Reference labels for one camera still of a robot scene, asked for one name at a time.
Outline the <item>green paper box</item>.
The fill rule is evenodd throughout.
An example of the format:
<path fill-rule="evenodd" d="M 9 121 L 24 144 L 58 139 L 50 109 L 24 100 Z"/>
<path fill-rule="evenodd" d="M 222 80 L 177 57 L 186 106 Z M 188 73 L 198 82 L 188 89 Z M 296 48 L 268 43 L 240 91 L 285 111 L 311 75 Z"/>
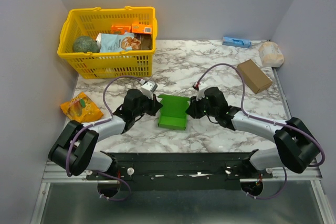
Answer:
<path fill-rule="evenodd" d="M 187 114 L 186 110 L 189 107 L 190 99 L 187 97 L 160 94 L 158 98 L 160 103 L 160 116 L 158 127 L 170 130 L 186 130 Z"/>

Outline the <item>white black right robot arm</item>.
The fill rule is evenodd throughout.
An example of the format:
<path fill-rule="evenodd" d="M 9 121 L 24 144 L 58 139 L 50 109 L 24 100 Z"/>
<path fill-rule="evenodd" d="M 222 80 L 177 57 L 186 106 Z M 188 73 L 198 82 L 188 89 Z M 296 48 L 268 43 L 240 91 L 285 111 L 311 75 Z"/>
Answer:
<path fill-rule="evenodd" d="M 274 148 L 252 151 L 241 165 L 242 173 L 249 178 L 261 170 L 286 167 L 301 174 L 320 153 L 312 134 L 298 118 L 277 121 L 247 115 L 241 108 L 228 105 L 217 87 L 200 90 L 191 97 L 186 114 L 194 119 L 213 117 L 227 129 L 255 134 L 275 144 Z"/>

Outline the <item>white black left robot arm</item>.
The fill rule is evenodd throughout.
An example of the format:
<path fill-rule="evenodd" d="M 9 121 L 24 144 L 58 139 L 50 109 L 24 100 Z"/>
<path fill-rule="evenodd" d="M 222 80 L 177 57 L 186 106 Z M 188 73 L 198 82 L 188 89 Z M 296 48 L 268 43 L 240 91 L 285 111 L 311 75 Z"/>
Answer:
<path fill-rule="evenodd" d="M 150 99 L 140 90 L 130 89 L 111 118 L 86 124 L 70 121 L 49 151 L 48 158 L 64 168 L 69 176 L 92 170 L 98 171 L 104 179 L 112 179 L 117 171 L 115 158 L 95 151 L 96 144 L 127 132 L 136 118 L 144 114 L 155 116 L 161 107 L 155 95 Z"/>

